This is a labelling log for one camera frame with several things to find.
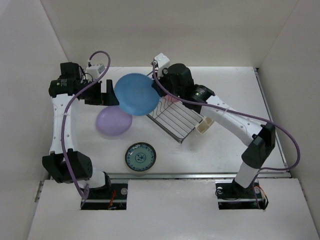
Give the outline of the blue plastic plate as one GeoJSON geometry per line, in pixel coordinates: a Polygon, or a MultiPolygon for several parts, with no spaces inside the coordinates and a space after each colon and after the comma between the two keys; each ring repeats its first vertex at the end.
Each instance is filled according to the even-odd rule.
{"type": "Polygon", "coordinates": [[[145,116],[158,106],[160,96],[152,87],[153,80],[141,73],[129,73],[115,84],[119,107],[133,116],[145,116]]]}

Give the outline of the teal patterned small plate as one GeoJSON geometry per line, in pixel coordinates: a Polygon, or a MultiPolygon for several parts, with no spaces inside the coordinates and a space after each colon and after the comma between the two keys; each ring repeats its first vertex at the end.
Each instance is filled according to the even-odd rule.
{"type": "Polygon", "coordinates": [[[156,163],[156,159],[156,150],[146,142],[137,142],[131,145],[124,156],[127,167],[134,172],[150,170],[156,163]]]}

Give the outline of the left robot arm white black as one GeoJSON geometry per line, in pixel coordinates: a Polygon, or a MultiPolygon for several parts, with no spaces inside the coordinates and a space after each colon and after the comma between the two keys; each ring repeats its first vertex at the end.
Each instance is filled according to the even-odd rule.
{"type": "Polygon", "coordinates": [[[76,122],[81,100],[93,106],[118,105],[111,80],[106,82],[106,92],[101,90],[99,77],[105,70],[101,63],[85,69],[73,62],[60,64],[61,75],[48,89],[54,113],[53,136],[49,154],[42,158],[43,167],[57,183],[71,184],[76,179],[81,190],[89,187],[103,199],[111,195],[110,178],[79,151],[76,122]]]}

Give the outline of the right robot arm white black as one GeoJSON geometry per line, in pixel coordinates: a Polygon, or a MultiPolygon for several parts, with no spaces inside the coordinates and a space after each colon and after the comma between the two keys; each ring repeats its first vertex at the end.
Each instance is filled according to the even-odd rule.
{"type": "Polygon", "coordinates": [[[235,111],[222,101],[213,90],[195,84],[191,70],[182,63],[171,66],[159,66],[151,63],[152,87],[161,96],[170,96],[181,102],[186,108],[212,119],[236,137],[246,146],[241,155],[242,164],[233,179],[232,193],[243,197],[250,191],[263,164],[276,145],[276,126],[270,120],[235,111]]]}

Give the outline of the dark wire dish rack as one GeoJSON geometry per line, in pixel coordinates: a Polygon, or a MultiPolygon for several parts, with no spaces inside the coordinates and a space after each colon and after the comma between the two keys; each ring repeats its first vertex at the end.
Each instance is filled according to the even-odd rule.
{"type": "Polygon", "coordinates": [[[179,144],[183,143],[203,118],[180,101],[167,104],[164,97],[160,98],[156,108],[147,117],[179,144]]]}

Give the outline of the pink plastic plate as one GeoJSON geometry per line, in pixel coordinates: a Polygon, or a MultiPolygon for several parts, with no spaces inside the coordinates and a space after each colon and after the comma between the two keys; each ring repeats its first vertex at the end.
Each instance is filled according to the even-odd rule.
{"type": "Polygon", "coordinates": [[[172,96],[169,96],[169,95],[166,95],[166,96],[164,97],[164,99],[165,99],[165,102],[166,102],[168,105],[179,102],[178,99],[176,99],[176,98],[174,98],[174,97],[172,97],[172,96]]]}

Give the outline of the lilac plastic plate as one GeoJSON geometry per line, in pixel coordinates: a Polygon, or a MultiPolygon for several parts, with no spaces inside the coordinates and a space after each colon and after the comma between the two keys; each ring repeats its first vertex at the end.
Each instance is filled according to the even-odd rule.
{"type": "Polygon", "coordinates": [[[118,105],[105,107],[95,120],[96,129],[108,137],[117,137],[125,133],[132,125],[133,117],[118,105]]]}

